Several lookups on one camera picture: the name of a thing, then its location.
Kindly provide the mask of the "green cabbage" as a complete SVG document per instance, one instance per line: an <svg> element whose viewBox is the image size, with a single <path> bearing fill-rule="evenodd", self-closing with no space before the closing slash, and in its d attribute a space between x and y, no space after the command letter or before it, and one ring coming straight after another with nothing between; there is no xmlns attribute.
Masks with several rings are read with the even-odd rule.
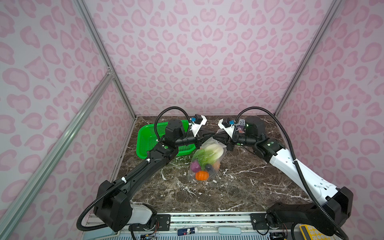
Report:
<svg viewBox="0 0 384 240"><path fill-rule="evenodd" d="M199 149L195 152L193 159L198 161L202 170L205 169L205 165L213 165L224 154L224 148L219 144L207 145L204 149Z"/></svg>

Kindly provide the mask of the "clear zip top bag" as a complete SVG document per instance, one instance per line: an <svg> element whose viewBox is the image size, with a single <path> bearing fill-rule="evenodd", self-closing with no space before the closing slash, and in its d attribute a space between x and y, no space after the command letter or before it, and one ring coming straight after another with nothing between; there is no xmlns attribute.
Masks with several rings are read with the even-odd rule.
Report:
<svg viewBox="0 0 384 240"><path fill-rule="evenodd" d="M227 147L210 138L194 153L188 172L188 181L204 182L219 173L221 161L227 153Z"/></svg>

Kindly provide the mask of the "dark purple eggplant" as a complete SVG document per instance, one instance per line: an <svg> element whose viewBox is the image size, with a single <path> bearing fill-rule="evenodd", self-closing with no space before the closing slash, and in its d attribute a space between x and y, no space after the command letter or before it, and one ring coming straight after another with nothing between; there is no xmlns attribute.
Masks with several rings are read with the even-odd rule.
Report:
<svg viewBox="0 0 384 240"><path fill-rule="evenodd" d="M217 171L215 170L215 168L211 164L205 165L205 171L208 172L210 176L217 173Z"/></svg>

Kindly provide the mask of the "orange toy pumpkin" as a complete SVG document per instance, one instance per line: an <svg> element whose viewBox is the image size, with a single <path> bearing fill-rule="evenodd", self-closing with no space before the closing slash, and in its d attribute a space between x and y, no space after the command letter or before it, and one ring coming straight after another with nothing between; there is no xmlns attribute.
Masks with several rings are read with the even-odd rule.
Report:
<svg viewBox="0 0 384 240"><path fill-rule="evenodd" d="M199 171L195 173L195 179L197 181L206 181L209 179L209 177L210 177L210 174L206 171Z"/></svg>

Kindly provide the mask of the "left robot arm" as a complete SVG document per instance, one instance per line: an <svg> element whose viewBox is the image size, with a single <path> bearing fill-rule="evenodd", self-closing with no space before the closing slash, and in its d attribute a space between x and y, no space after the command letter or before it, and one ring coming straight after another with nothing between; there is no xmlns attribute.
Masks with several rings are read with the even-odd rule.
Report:
<svg viewBox="0 0 384 240"><path fill-rule="evenodd" d="M126 225L137 225L152 230L156 225L156 210L145 204L132 204L131 200L145 182L176 157L180 147L195 145L198 148L214 135L201 129L206 122L205 116L195 115L185 130L181 120L168 121L164 135L138 166L114 182L104 181L100 185L90 207L103 224L85 227L77 222L77 228L81 231L110 228L118 232Z"/></svg>

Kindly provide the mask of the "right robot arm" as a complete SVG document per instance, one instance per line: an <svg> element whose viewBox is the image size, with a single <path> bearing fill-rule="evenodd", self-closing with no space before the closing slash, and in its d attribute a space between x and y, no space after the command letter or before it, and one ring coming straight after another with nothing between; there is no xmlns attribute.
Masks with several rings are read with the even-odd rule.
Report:
<svg viewBox="0 0 384 240"><path fill-rule="evenodd" d="M265 122L257 116L236 121L221 119L218 126L220 130L214 138L229 151L235 146L252 148L256 156L279 169L310 197L309 204L273 204L267 210L267 222L271 227L285 223L306 224L326 236L348 239L341 227L352 213L354 194L350 189L339 188L320 177L279 140L268 137Z"/></svg>

